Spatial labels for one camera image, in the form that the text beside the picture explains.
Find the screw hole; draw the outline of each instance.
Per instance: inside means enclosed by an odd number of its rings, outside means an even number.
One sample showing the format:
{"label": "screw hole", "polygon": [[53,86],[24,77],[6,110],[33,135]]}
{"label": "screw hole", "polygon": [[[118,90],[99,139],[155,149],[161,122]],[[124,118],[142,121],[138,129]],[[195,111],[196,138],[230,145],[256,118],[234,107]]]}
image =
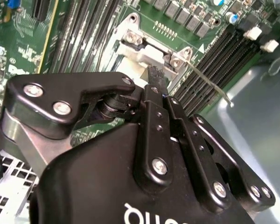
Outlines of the screw hole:
{"label": "screw hole", "polygon": [[123,77],[122,81],[124,81],[128,85],[132,84],[131,80],[129,78],[127,78],[127,77]]}
{"label": "screw hole", "polygon": [[134,15],[131,15],[130,16],[130,22],[136,22],[136,17]]}
{"label": "screw hole", "polygon": [[157,130],[158,130],[159,132],[162,132],[162,131],[163,131],[163,127],[162,127],[161,125],[158,125],[158,126],[157,126]]}
{"label": "screw hole", "polygon": [[218,26],[220,24],[220,20],[215,20],[215,25]]}

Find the mounting hole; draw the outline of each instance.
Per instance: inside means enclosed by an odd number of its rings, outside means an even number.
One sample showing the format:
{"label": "mounting hole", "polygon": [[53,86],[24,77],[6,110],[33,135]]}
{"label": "mounting hole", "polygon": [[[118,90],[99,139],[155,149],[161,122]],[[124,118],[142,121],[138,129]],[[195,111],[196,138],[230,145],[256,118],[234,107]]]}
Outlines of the mounting hole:
{"label": "mounting hole", "polygon": [[162,132],[162,131],[163,131],[163,127],[162,127],[161,125],[158,125],[158,126],[157,126],[157,130],[158,130],[159,132]]}
{"label": "mounting hole", "polygon": [[152,90],[153,92],[155,92],[155,93],[159,93],[158,89],[155,88],[155,87],[151,87],[151,90]]}
{"label": "mounting hole", "polygon": [[127,77],[123,77],[122,81],[124,81],[128,85],[132,84],[131,80],[129,78],[127,78]]}
{"label": "mounting hole", "polygon": [[220,23],[221,23],[221,21],[220,21],[219,19],[216,19],[214,25],[215,25],[215,26],[219,26]]}
{"label": "mounting hole", "polygon": [[131,16],[130,16],[130,22],[134,23],[134,22],[136,22],[136,21],[137,21],[136,16],[131,15]]}

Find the black metal bracket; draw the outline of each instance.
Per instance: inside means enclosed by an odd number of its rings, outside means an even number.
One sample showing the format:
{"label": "black metal bracket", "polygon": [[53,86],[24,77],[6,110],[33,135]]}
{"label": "black metal bracket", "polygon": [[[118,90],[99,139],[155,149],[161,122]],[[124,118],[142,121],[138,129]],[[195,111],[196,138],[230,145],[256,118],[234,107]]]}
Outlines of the black metal bracket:
{"label": "black metal bracket", "polygon": [[[27,95],[24,87],[30,84],[40,87],[43,94]],[[92,123],[91,113],[105,95],[126,95],[134,89],[132,80],[119,72],[15,76],[7,83],[3,109],[45,137],[64,139],[74,126],[79,129]],[[57,114],[56,102],[70,106],[70,114]]]}
{"label": "black metal bracket", "polygon": [[[156,86],[145,86],[140,110],[142,116],[133,174],[145,191],[156,194],[164,191],[173,180],[169,115],[163,108],[162,93]],[[153,161],[160,163],[160,170],[153,168]]]}
{"label": "black metal bracket", "polygon": [[225,179],[224,182],[243,208],[248,212],[259,212],[272,207],[276,199],[270,188],[218,132],[198,114],[192,115],[190,120],[200,128],[212,159]]}
{"label": "black metal bracket", "polygon": [[[248,214],[273,206],[272,191],[209,123],[199,115],[187,118],[180,103],[168,96],[162,72],[149,67],[148,74],[150,84],[144,90],[118,72],[27,75],[8,81],[0,142],[19,145],[25,153],[18,155],[25,155],[31,163],[36,164],[35,158],[45,158],[42,155],[62,148],[59,142],[70,146],[69,135],[74,128],[109,122],[115,117],[126,119],[117,129],[74,149],[60,150],[56,157],[43,159],[38,167],[39,174],[44,175],[36,202],[40,215],[45,216],[42,211],[48,212],[48,204],[53,204],[60,211],[56,220],[76,212],[82,214],[76,216],[77,220],[81,217],[89,221],[91,204],[95,211],[91,212],[91,221],[100,223],[101,216],[97,215],[93,200],[97,191],[108,195],[100,196],[101,205],[104,212],[106,206],[112,207],[109,210],[112,210],[112,222],[117,218],[115,223],[122,222],[118,218],[122,217],[121,210],[114,209],[119,201],[135,203],[132,206],[139,205],[142,209],[149,207],[163,216],[174,210],[177,218],[182,217],[182,223],[199,220],[210,223],[212,219],[222,223],[230,220],[230,216],[233,223],[252,223]],[[25,86],[31,84],[41,89],[42,94],[37,97],[27,94]],[[53,107],[56,102],[68,105],[70,113],[56,113]],[[23,144],[27,139],[30,146]],[[56,180],[57,192],[51,187]],[[89,189],[94,190],[85,195]],[[62,202],[65,198],[70,200],[63,206],[52,198]],[[64,212],[67,208],[75,211]],[[196,217],[195,211],[202,217]],[[64,220],[70,223],[71,218]],[[104,220],[108,222],[101,223],[110,223],[108,216]]]}

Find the metal bracket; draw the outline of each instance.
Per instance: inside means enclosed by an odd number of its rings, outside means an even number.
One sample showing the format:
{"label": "metal bracket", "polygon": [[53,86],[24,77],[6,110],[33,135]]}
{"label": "metal bracket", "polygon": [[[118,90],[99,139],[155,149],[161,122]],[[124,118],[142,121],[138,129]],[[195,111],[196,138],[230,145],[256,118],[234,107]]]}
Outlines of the metal bracket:
{"label": "metal bracket", "polygon": [[70,136],[62,140],[48,139],[4,111],[1,128],[6,137],[21,149],[26,161],[40,177],[46,166],[57,156],[70,150]]}
{"label": "metal bracket", "polygon": [[119,47],[116,53],[143,64],[143,66],[158,67],[163,70],[170,81],[175,79],[178,74],[183,74],[188,65],[180,58],[189,61],[192,57],[192,48],[185,47],[179,52],[172,52],[162,43],[142,32],[139,23],[139,15],[132,13],[117,27],[115,36],[119,41]]}

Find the chip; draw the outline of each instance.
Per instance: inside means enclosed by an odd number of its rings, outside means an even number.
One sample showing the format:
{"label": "chip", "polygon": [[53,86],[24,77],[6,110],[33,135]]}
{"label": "chip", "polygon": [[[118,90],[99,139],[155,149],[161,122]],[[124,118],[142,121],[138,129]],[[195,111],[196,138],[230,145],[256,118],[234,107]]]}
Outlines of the chip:
{"label": "chip", "polygon": [[187,9],[183,8],[177,16],[176,22],[178,22],[179,24],[185,24],[189,16],[190,12]]}
{"label": "chip", "polygon": [[157,0],[154,3],[154,7],[158,10],[162,10],[164,8],[164,6],[166,5],[167,0]]}
{"label": "chip", "polygon": [[196,28],[199,22],[200,22],[199,19],[197,19],[194,16],[191,16],[186,28],[190,31],[194,31],[194,29]]}
{"label": "chip", "polygon": [[211,19],[211,17],[212,17],[212,14],[210,14],[210,13],[207,13],[206,15],[205,15],[205,17],[204,17],[204,21],[206,21],[206,22],[209,22],[210,21],[210,19]]}
{"label": "chip", "polygon": [[268,20],[269,22],[275,22],[275,21],[277,20],[277,18],[278,18],[278,15],[275,14],[275,13],[272,13],[272,14],[269,16],[269,18],[267,18],[267,20]]}
{"label": "chip", "polygon": [[202,11],[202,7],[200,7],[200,6],[197,6],[197,8],[195,9],[195,11],[194,11],[194,14],[195,15],[199,15],[199,13]]}
{"label": "chip", "polygon": [[255,25],[258,22],[258,18],[253,14],[247,15],[245,19],[251,22],[253,25]]}
{"label": "chip", "polygon": [[172,1],[166,12],[165,12],[165,15],[168,16],[169,18],[173,19],[173,17],[175,16],[176,12],[178,11],[179,9],[179,4],[175,1]]}
{"label": "chip", "polygon": [[259,10],[260,7],[262,6],[262,3],[260,0],[256,0],[252,5],[251,8],[254,10]]}
{"label": "chip", "polygon": [[194,33],[195,33],[197,36],[199,36],[200,38],[203,38],[203,37],[207,34],[207,32],[209,31],[209,29],[210,29],[210,27],[209,27],[208,25],[206,25],[205,23],[201,22],[201,23],[199,24],[199,26],[196,28],[196,30],[195,30]]}
{"label": "chip", "polygon": [[189,8],[189,6],[192,4],[193,1],[194,1],[194,0],[187,0],[187,1],[185,2],[185,4],[183,4],[183,6],[184,6],[185,8]]}
{"label": "chip", "polygon": [[259,28],[262,30],[262,34],[269,34],[272,31],[272,28],[270,28],[268,25],[265,23],[261,22],[259,24]]}
{"label": "chip", "polygon": [[230,8],[230,10],[235,14],[237,14],[241,9],[242,9],[242,3],[238,1],[235,1],[232,7]]}

